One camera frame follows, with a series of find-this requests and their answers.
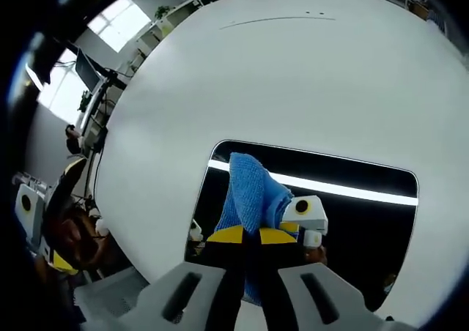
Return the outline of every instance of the fluorescent light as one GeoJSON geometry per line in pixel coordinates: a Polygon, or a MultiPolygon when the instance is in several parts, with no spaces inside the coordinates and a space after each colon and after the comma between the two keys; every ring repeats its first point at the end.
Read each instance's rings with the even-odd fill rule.
{"type": "MultiPolygon", "coordinates": [[[[229,164],[218,160],[209,160],[208,166],[209,168],[229,171],[229,164]]],[[[312,181],[310,179],[301,179],[300,177],[274,174],[273,172],[269,172],[269,174],[274,180],[283,185],[305,188],[307,190],[316,190],[318,192],[338,194],[340,196],[366,199],[369,201],[382,201],[385,203],[411,205],[415,207],[418,205],[418,198],[396,196],[394,194],[373,192],[372,190],[359,190],[358,188],[332,185],[330,183],[312,181]]]]}
{"type": "Polygon", "coordinates": [[[32,79],[34,84],[36,85],[37,89],[39,89],[41,92],[44,89],[43,84],[41,83],[41,80],[39,77],[37,77],[36,73],[26,64],[26,72],[28,73],[29,77],[32,79]]]}

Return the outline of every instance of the blue towel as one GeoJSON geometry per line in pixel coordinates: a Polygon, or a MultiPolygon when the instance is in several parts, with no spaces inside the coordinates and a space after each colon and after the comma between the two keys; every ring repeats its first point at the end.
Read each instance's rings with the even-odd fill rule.
{"type": "MultiPolygon", "coordinates": [[[[236,225],[252,234],[261,227],[278,228],[292,200],[288,188],[270,177],[262,164],[247,154],[231,153],[229,186],[215,231],[236,225]]],[[[245,292],[260,304],[255,286],[246,281],[245,292]]]]}

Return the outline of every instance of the black slot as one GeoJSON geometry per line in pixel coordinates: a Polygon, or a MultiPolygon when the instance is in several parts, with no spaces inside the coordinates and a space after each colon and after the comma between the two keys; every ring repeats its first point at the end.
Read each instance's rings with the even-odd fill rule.
{"type": "Polygon", "coordinates": [[[201,275],[188,273],[181,281],[176,291],[173,293],[165,308],[163,309],[163,318],[178,324],[183,315],[183,310],[187,307],[193,292],[201,279],[201,275]]]}
{"type": "Polygon", "coordinates": [[[319,281],[312,274],[301,275],[301,280],[303,280],[311,297],[313,297],[314,304],[316,304],[322,322],[326,325],[335,322],[335,320],[339,318],[339,312],[334,307],[319,281]]]}

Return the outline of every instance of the monitor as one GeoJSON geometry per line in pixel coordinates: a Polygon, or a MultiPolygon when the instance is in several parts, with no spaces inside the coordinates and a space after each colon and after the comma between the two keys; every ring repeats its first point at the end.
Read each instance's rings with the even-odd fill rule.
{"type": "Polygon", "coordinates": [[[91,64],[88,56],[86,56],[81,49],[78,49],[78,54],[76,56],[75,71],[78,73],[78,76],[80,76],[81,80],[85,83],[90,92],[93,92],[96,85],[101,81],[100,75],[91,64]]]}

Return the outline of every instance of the window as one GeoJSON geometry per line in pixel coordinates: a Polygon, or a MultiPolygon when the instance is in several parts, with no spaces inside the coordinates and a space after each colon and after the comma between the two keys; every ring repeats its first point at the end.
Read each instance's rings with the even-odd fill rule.
{"type": "Polygon", "coordinates": [[[39,103],[67,123],[75,124],[80,115],[81,95],[87,87],[75,72],[76,56],[68,49],[51,71],[51,84],[39,94],[39,103]]]}
{"type": "Polygon", "coordinates": [[[88,27],[119,53],[149,22],[148,16],[131,0],[118,0],[96,16],[88,27]]]}

